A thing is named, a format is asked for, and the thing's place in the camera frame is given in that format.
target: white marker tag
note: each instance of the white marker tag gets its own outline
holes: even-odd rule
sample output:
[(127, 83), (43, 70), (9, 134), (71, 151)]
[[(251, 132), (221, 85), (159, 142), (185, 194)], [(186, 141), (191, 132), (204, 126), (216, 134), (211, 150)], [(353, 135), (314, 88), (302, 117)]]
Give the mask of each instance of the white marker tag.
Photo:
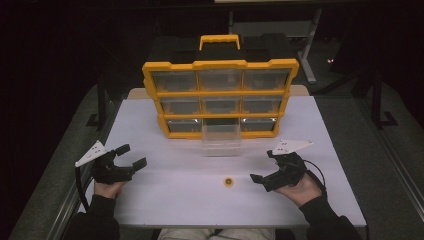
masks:
[(75, 167), (80, 167), (106, 153), (107, 151), (105, 146), (103, 146), (100, 141), (96, 141), (90, 150), (88, 150), (88, 152), (78, 162), (75, 163)]
[(296, 152), (305, 147), (309, 147), (314, 144), (311, 140), (301, 141), (301, 140), (283, 140), (278, 143), (278, 145), (272, 150), (273, 155), (282, 155)]

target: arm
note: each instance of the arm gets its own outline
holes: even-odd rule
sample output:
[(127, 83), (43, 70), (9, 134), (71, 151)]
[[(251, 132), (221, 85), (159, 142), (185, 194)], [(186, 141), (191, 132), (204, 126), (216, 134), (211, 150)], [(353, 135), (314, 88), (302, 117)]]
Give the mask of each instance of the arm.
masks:
[(314, 180), (305, 174), (293, 187), (282, 187), (276, 192), (292, 200), (310, 224), (308, 239), (316, 240), (360, 240), (358, 232), (345, 216), (337, 216), (322, 196)]
[(119, 223), (113, 217), (116, 197), (126, 182), (94, 183), (94, 195), (87, 213), (77, 213), (65, 233), (65, 240), (119, 239)]

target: small round object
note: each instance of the small round object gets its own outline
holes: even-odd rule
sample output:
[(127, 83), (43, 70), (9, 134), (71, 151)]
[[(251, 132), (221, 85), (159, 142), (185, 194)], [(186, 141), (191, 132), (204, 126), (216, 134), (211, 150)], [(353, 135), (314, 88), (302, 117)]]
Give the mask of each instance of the small round object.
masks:
[(231, 177), (226, 177), (224, 179), (224, 185), (228, 188), (232, 187), (234, 185), (234, 179), (232, 179)]

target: black sleeve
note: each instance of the black sleeve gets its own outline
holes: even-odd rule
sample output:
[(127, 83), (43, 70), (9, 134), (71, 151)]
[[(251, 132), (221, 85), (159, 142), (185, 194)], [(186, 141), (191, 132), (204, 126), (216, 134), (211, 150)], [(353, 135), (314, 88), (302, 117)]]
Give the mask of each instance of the black sleeve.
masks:
[(337, 216), (325, 197), (317, 197), (299, 208), (311, 225), (308, 240), (360, 240), (355, 227), (345, 216)]
[(71, 219), (64, 239), (119, 239), (119, 223), (113, 217), (115, 203), (115, 199), (93, 195), (87, 213), (79, 212)]

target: small parts organizer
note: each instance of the small parts organizer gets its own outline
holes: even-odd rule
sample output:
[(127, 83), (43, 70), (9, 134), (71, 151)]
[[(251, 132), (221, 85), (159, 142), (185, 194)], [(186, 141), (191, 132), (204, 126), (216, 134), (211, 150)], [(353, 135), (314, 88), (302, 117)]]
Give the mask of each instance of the small parts organizer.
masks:
[(155, 40), (143, 66), (144, 85), (166, 137), (222, 144), (278, 134), (299, 63), (283, 34), (243, 40), (238, 35)]

